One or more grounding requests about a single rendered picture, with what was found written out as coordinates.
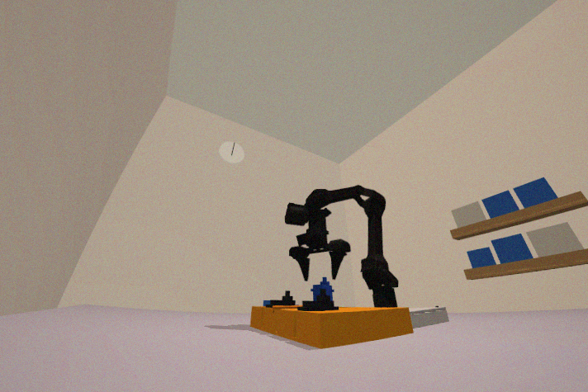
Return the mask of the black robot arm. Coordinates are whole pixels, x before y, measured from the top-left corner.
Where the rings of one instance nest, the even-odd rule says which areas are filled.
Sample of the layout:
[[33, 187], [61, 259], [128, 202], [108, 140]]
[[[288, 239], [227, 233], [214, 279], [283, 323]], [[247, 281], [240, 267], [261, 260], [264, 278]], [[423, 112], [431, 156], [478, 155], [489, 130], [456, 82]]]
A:
[[[362, 196], [368, 197], [366, 200]], [[386, 200], [382, 194], [359, 185], [328, 191], [315, 189], [304, 205], [289, 203], [285, 215], [285, 224], [304, 225], [309, 221], [313, 224], [326, 225], [326, 217], [332, 214], [327, 208], [329, 204], [354, 199], [365, 210], [368, 221], [367, 257], [361, 260], [361, 272], [368, 289], [373, 291], [375, 308], [397, 307], [396, 294], [393, 287], [398, 287], [398, 279], [389, 272], [388, 263], [383, 256], [382, 248], [382, 215]], [[324, 242], [324, 235], [319, 225], [308, 228], [307, 233], [296, 236], [299, 247], [315, 241]], [[384, 285], [384, 286], [382, 286]]]

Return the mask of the orange flat panel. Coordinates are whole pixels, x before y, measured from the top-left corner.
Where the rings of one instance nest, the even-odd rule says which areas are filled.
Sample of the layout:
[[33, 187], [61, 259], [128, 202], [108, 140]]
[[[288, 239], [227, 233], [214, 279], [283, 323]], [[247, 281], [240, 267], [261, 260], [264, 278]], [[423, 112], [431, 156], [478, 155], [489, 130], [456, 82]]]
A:
[[303, 301], [297, 309], [272, 308], [296, 305], [290, 291], [285, 291], [282, 300], [270, 300], [266, 307], [252, 306], [250, 327], [319, 349], [414, 332], [408, 307], [338, 307], [325, 289], [320, 289], [317, 301]]

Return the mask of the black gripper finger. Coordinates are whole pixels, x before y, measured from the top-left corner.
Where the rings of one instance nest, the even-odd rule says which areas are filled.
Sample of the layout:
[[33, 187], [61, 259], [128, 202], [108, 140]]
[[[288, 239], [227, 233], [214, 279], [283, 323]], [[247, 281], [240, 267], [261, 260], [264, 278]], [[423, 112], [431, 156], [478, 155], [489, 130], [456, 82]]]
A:
[[301, 267], [302, 274], [304, 276], [305, 281], [308, 279], [309, 271], [310, 271], [310, 258], [302, 257], [302, 256], [294, 256], [293, 259], [296, 259]]
[[329, 252], [331, 257], [331, 266], [332, 266], [332, 279], [335, 279], [339, 270], [340, 263], [343, 260], [344, 255], [347, 253], [343, 253], [341, 251], [331, 251]]

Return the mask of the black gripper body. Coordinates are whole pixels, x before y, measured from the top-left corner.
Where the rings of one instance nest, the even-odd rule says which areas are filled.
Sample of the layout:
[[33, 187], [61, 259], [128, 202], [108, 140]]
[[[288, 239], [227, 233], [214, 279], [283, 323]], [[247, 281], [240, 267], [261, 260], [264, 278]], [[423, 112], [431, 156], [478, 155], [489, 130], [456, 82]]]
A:
[[[327, 237], [326, 235], [329, 234], [328, 230], [327, 230], [327, 226], [323, 225], [323, 224], [313, 224], [310, 225], [309, 228], [315, 227], [319, 225], [322, 233], [324, 235], [324, 242], [319, 242], [315, 241], [312, 244], [306, 245], [309, 248], [303, 248], [303, 247], [293, 247], [291, 249], [289, 249], [289, 256], [294, 257], [294, 256], [302, 256], [302, 257], [309, 257], [309, 255], [311, 253], [322, 253], [322, 252], [328, 252], [328, 251], [341, 251], [343, 253], [350, 253], [350, 243], [343, 240], [343, 239], [338, 239], [338, 240], [333, 240], [330, 241], [329, 244], [327, 244]], [[322, 249], [320, 249], [322, 248]], [[317, 250], [316, 250], [317, 249]]]

